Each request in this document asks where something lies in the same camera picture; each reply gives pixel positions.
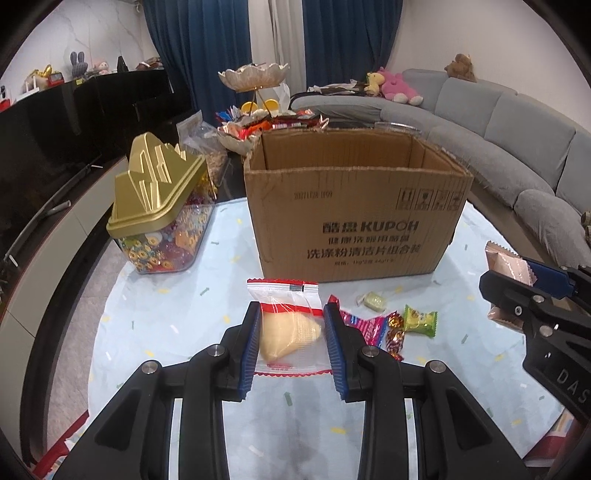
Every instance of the white tablecloth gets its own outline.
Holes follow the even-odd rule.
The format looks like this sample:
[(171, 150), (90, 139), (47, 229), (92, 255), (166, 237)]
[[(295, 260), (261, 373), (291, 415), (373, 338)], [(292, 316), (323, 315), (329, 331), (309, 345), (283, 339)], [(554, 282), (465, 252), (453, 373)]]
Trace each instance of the white tablecloth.
[[(320, 297), (326, 302), (335, 294), (342, 308), (365, 318), (375, 314), (356, 306), (355, 298), (371, 290), (388, 299), (389, 311), (403, 310), (407, 303), (424, 312), (437, 310), (436, 337), (407, 335), (405, 361), (418, 365), (431, 359), (444, 361), (523, 456), (552, 426), (562, 407), (522, 369), (524, 337), (486, 318), (490, 305), (480, 296), (478, 281), (486, 271), (488, 240), (509, 246), (466, 204), (454, 240), (432, 275), (321, 284)], [(226, 328), (241, 323), (251, 301), (246, 280), (261, 276), (246, 200), (216, 206), (189, 270), (138, 275), (127, 264), (106, 302), (95, 340), (89, 420), (145, 360), (176, 364), (218, 343)], [(231, 477), (357, 478), (363, 408), (340, 401), (331, 375), (255, 376), (246, 401), (223, 405)], [(415, 478), (411, 411), (407, 417), (411, 478)], [(177, 477), (179, 418), (176, 408), (171, 479)]]

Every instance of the floor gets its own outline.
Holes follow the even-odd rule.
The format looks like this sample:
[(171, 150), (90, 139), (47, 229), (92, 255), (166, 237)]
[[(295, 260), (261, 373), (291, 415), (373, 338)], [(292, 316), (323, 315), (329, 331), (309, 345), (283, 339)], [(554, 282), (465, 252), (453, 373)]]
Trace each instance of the floor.
[(88, 374), (105, 302), (125, 257), (113, 241), (97, 263), (66, 331), (57, 360), (47, 415), (47, 447), (88, 408)]

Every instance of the gray sofa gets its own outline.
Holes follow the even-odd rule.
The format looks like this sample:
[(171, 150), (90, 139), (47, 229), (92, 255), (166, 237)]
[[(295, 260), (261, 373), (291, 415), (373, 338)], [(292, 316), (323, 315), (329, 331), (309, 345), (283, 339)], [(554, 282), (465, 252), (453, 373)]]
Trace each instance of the gray sofa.
[(397, 122), (452, 153), (512, 208), (557, 265), (591, 265), (580, 215), (591, 210), (591, 134), (547, 105), (496, 83), (406, 70), (420, 107), (381, 98), (306, 96), (294, 109), (332, 119)]

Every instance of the green candy wrapper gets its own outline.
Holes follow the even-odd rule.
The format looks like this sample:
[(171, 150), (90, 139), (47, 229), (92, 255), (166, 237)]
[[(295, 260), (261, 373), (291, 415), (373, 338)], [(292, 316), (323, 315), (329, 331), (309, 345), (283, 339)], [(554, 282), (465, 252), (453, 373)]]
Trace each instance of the green candy wrapper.
[(404, 307), (403, 330), (405, 332), (422, 333), (429, 338), (435, 337), (437, 332), (437, 312), (421, 313), (406, 305)]

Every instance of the gold lid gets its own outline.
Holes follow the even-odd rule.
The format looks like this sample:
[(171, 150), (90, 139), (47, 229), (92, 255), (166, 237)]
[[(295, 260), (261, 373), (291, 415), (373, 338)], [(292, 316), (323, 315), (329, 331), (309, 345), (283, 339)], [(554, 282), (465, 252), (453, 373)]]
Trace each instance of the gold lid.
[(115, 177), (115, 202), (107, 231), (113, 238), (155, 232), (180, 213), (198, 178), (202, 155), (162, 143), (149, 132), (135, 137), (129, 169)]

